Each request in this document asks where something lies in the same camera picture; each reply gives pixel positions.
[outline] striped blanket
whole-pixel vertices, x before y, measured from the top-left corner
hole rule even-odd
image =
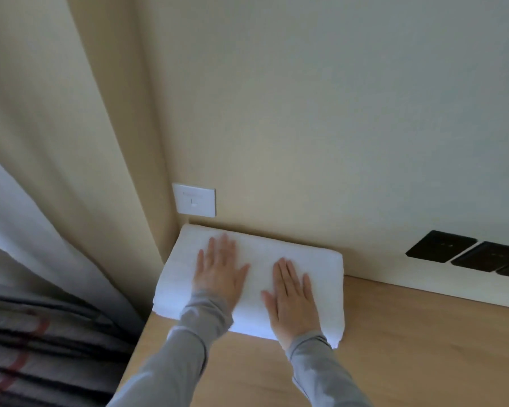
[[[0,294],[0,406],[105,406],[135,341],[92,308]]]

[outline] person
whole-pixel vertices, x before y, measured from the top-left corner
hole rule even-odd
[[[231,327],[249,265],[236,268],[236,242],[224,234],[200,250],[190,301],[166,343],[109,402],[109,407],[190,405],[207,364],[211,344]],[[339,364],[321,332],[305,274],[300,283],[291,261],[273,266],[274,294],[263,291],[271,327],[292,363],[296,386],[313,407],[372,407]]]

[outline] person's left hand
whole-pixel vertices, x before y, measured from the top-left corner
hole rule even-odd
[[[198,252],[192,291],[205,290],[224,298],[232,312],[241,297],[251,265],[236,269],[236,242],[229,241],[226,234],[219,239],[219,244],[220,248],[215,252],[215,239],[211,237],[207,253],[204,254],[204,250]]]

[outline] white curtain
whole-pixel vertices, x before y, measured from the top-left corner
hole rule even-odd
[[[141,332],[142,319],[129,301],[90,260],[62,239],[1,165],[0,249],[41,278],[93,305],[125,330]]]

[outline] hand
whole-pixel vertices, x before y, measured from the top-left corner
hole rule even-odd
[[[230,313],[241,297],[250,264],[236,270],[236,242],[229,241],[223,234],[219,240],[220,248],[215,253],[215,239],[210,238],[207,253],[198,252],[196,273],[192,281],[192,291],[208,291],[222,297],[228,303]]]
[[[302,287],[291,261],[282,258],[273,265],[273,287],[275,296],[262,291],[262,299],[270,316],[271,328],[286,351],[299,335],[320,331],[319,313],[309,276],[303,275]]]

